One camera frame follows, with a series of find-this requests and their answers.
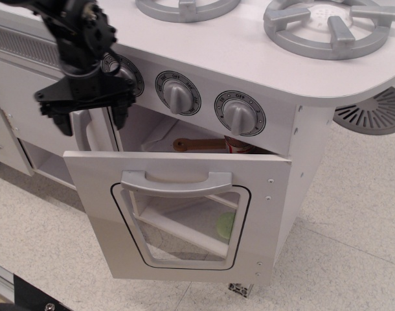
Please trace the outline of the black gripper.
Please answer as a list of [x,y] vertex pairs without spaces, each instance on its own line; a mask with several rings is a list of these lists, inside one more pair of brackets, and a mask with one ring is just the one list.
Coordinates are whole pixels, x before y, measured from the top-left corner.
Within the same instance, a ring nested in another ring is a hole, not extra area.
[[121,130],[128,109],[135,102],[132,80],[97,70],[89,76],[65,76],[34,95],[43,115],[52,118],[66,136],[73,135],[70,113],[85,109],[111,107],[113,124]]

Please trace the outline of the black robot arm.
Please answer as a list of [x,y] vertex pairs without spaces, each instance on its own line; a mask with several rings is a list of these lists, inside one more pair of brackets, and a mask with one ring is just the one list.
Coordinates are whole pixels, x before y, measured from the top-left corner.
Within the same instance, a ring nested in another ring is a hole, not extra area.
[[135,102],[135,83],[119,77],[120,67],[105,73],[101,62],[106,54],[117,54],[116,29],[96,1],[5,1],[41,16],[54,36],[60,69],[65,75],[55,84],[39,90],[34,98],[42,115],[52,118],[64,135],[72,136],[70,114],[74,111],[110,107],[113,124],[122,129],[128,109]]

